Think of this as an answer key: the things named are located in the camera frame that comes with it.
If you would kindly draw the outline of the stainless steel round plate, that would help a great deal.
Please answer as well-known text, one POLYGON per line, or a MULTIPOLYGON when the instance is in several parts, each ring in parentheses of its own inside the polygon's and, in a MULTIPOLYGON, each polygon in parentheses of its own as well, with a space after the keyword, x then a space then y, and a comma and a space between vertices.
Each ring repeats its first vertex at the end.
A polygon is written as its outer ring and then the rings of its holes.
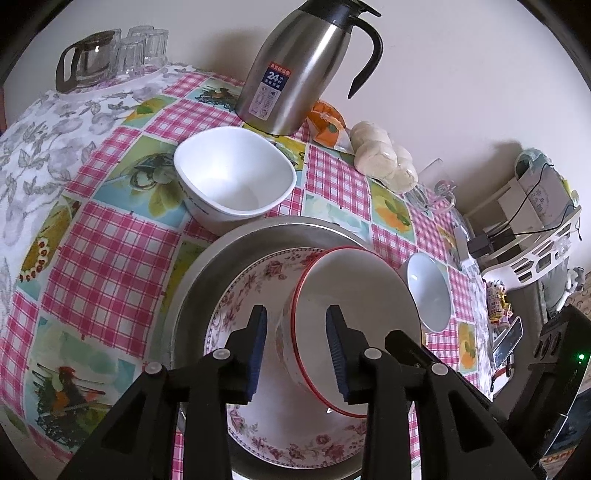
POLYGON ((180 368, 221 348, 266 307, 266 346, 252 402, 228 406, 233 474, 240 479, 355 479, 365 422, 328 407, 290 378, 276 351, 287 296, 311 257, 337 247, 367 247, 344 228, 306 217, 259 220, 225 234, 197 258, 182 247, 170 275, 160 360, 180 368))

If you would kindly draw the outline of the floral rimmed round plate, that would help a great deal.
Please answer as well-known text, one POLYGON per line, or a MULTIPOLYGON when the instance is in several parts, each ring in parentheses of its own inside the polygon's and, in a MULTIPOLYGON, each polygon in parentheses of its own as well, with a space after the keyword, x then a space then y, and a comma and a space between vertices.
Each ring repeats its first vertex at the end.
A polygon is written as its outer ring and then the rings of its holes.
POLYGON ((329 467, 360 453, 367 408, 339 392, 325 333, 338 305, 346 324, 381 348, 393 330, 421 339, 415 301, 401 275, 361 247, 294 247, 249 265, 222 294, 207 327, 204 352, 223 347, 267 312, 259 384, 247 405, 228 405, 228 433, 267 463, 291 469, 329 467))

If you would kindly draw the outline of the light blue bowl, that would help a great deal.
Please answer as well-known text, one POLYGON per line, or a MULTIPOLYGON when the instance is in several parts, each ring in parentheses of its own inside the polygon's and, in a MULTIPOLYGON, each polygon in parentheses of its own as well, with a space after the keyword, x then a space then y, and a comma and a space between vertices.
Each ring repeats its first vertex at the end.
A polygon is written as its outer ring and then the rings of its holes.
POLYGON ((443 332, 452 316, 452 299, 438 264, 427 254, 417 252, 408 258, 402 273, 422 324, 430 332, 443 332))

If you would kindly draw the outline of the strawberry pattern bowl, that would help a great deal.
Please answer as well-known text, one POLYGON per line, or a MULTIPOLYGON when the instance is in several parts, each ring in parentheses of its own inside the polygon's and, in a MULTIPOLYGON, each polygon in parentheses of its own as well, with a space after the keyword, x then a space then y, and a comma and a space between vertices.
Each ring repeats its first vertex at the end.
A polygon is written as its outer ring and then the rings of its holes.
POLYGON ((363 332, 369 345, 384 347, 401 330, 422 340, 415 301, 399 273, 377 254, 338 247, 315 256, 284 302, 276 327, 276 351, 295 384, 325 407, 346 417, 367 416, 365 405, 349 406, 339 393, 325 334, 329 306, 341 308, 346 324, 363 332))

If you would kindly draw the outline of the white square bowl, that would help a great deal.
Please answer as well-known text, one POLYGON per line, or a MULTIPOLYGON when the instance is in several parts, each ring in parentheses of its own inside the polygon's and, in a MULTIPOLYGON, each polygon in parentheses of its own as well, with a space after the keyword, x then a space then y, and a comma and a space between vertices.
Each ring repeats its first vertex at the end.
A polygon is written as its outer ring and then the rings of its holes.
POLYGON ((217 236, 262 217, 297 183, 290 160, 242 127, 216 127, 185 139, 173 164, 187 211, 217 236))

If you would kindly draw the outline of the smartphone on stand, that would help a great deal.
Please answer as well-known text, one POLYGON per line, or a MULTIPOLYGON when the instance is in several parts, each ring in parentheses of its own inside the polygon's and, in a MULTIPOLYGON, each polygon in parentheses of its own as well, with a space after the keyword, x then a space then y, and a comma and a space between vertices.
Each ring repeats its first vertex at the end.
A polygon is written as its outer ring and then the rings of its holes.
POLYGON ((513 353, 524 334, 523 323, 517 316, 509 328, 503 331, 493 344, 492 366, 498 370, 513 353))

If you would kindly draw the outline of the colourful candy packet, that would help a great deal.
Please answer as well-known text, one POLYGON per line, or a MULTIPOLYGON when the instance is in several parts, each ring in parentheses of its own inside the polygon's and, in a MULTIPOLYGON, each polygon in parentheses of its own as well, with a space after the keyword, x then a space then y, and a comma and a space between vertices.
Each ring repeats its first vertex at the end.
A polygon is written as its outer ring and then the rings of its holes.
POLYGON ((506 299, 506 288, 501 281, 487 284, 486 300, 490 323, 492 325, 509 324, 513 310, 506 299))

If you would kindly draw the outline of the white power strip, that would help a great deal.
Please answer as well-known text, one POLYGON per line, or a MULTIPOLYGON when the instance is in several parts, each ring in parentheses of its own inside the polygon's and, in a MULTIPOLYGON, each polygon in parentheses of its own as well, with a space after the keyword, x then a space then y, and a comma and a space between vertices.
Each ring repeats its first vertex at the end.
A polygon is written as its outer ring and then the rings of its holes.
POLYGON ((456 241, 460 269, 466 270, 473 264, 473 258, 468 249, 469 236, 463 226, 456 226, 453 232, 456 241))

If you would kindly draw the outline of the glass mug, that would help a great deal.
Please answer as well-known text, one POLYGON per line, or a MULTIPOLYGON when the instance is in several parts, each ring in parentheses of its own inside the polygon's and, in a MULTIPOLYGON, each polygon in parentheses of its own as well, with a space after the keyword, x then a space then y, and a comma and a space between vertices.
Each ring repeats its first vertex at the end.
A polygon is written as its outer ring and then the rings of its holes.
POLYGON ((415 208, 440 215, 455 208, 456 188, 457 183, 448 174, 444 161, 437 158, 419 173, 418 184, 406 198, 415 208))

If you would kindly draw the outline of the checkered floral tablecloth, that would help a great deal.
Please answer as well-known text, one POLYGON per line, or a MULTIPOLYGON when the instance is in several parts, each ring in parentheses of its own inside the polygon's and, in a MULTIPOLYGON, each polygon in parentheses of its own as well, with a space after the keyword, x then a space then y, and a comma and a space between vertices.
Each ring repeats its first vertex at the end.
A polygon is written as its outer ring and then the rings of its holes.
MULTIPOLYGON (((181 276, 213 237, 172 179, 185 138, 238 125, 238 80, 185 65, 79 94, 49 91, 1 138, 1 421, 55 478, 158 351, 181 276)), ((274 215, 332 221, 391 265, 432 256, 453 315, 427 346, 480 390, 492 371, 484 284, 457 260, 454 213, 434 215, 363 177, 308 127, 273 139, 294 164, 274 215)))

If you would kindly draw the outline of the bag of white buns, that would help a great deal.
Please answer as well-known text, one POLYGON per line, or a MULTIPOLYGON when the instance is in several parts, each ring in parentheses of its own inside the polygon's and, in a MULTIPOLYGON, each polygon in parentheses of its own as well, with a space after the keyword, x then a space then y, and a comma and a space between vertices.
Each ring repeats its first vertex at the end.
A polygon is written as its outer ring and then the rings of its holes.
POLYGON ((384 184, 394 193, 411 191, 419 182, 411 153, 394 143, 379 125, 362 121, 349 133, 356 171, 384 184))

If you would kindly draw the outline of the orange snack packet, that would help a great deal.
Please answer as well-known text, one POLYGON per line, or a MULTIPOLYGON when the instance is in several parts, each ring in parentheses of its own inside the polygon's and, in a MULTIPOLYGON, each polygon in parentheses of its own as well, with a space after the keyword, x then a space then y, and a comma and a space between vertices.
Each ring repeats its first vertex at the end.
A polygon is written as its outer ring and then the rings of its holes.
POLYGON ((318 100, 307 115, 315 143, 335 150, 349 148, 349 135, 341 113, 331 104, 318 100))

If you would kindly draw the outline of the glass coffee pot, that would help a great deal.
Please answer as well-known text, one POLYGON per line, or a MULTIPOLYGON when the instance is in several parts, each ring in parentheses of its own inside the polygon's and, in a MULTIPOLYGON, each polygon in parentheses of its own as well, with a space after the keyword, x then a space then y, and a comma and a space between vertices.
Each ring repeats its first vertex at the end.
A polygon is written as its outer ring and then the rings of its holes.
POLYGON ((70 93, 111 78, 120 37, 120 29, 104 30, 68 46, 56 66, 56 90, 70 93))

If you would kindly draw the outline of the stainless steel thermos jug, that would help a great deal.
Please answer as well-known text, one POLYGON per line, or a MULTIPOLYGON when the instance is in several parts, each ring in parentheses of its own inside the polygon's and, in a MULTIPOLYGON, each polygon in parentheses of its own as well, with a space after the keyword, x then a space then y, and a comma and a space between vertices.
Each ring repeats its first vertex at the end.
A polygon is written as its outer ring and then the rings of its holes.
POLYGON ((381 13, 363 1, 307 1, 280 22, 256 55, 235 113, 267 134, 291 135, 301 127, 342 64, 352 31, 358 27, 373 43, 370 59, 353 78, 349 97, 379 65, 383 39, 361 18, 381 13))

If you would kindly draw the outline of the clear drinking glass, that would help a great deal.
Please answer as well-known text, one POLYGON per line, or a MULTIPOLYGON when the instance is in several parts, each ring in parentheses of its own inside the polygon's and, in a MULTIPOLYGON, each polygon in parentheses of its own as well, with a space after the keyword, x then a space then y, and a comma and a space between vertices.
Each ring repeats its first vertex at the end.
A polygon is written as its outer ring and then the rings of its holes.
POLYGON ((167 63, 168 31, 144 25, 129 29, 118 40, 109 69, 112 77, 137 78, 162 68, 167 63))

